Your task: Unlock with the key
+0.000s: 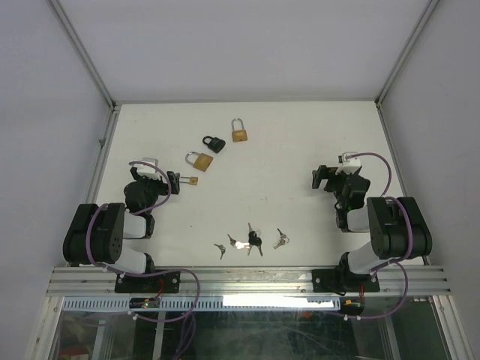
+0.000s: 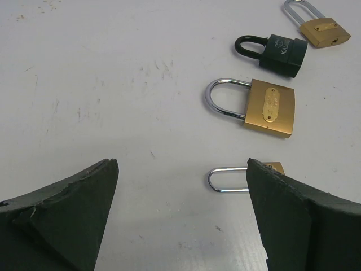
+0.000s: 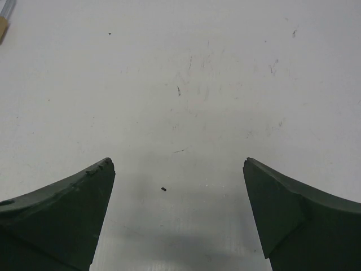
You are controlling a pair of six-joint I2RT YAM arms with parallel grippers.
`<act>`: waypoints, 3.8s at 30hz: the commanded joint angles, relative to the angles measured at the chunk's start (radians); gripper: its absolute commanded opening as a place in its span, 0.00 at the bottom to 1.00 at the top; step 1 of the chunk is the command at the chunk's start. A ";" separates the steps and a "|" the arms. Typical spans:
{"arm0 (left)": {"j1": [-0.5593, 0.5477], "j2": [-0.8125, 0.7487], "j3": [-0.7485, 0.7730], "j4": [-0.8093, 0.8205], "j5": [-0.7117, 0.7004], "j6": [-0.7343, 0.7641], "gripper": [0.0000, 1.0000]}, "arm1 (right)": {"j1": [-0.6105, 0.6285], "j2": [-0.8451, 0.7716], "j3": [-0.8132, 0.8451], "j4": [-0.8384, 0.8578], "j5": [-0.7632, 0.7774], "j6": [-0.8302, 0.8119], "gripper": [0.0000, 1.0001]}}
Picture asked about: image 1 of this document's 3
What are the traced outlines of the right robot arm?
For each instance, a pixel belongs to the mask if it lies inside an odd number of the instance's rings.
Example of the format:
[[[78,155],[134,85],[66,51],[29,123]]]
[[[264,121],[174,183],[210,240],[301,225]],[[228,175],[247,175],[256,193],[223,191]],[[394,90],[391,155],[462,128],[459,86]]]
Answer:
[[[404,260],[427,256],[433,247],[431,232],[412,197],[368,197],[371,181],[360,169],[345,172],[320,165],[312,173],[312,188],[325,181],[324,191],[336,199],[337,228],[343,233],[367,233],[369,240],[359,249],[344,253],[330,270],[313,275],[323,292],[343,294],[369,291],[376,271]]]

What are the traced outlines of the small silver key pair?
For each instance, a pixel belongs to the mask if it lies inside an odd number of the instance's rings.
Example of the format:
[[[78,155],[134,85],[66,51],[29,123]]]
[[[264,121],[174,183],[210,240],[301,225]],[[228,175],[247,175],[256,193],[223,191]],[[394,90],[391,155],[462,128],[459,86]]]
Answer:
[[[220,259],[222,260],[224,257],[224,254],[226,253],[226,248],[222,244],[214,244],[215,247],[217,247],[220,251]]]

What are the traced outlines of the small brass padlock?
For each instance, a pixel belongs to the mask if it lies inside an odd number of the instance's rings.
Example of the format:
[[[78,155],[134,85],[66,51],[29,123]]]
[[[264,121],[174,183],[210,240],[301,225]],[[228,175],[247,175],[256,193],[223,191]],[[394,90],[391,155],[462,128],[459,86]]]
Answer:
[[[193,185],[193,186],[197,186],[198,181],[199,179],[193,176],[192,177],[180,176],[178,180],[179,183]]]

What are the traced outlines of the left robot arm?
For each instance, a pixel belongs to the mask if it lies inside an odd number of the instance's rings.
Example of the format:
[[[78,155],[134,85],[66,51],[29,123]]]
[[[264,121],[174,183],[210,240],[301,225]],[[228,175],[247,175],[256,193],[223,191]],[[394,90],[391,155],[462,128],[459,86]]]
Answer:
[[[126,202],[103,208],[94,203],[78,206],[63,243],[65,260],[75,266],[99,265],[131,275],[131,283],[141,291],[153,289],[157,273],[152,257],[124,244],[153,235],[155,219],[151,207],[159,197],[180,192],[180,174],[168,171],[168,181],[132,167],[133,181],[124,187]]]

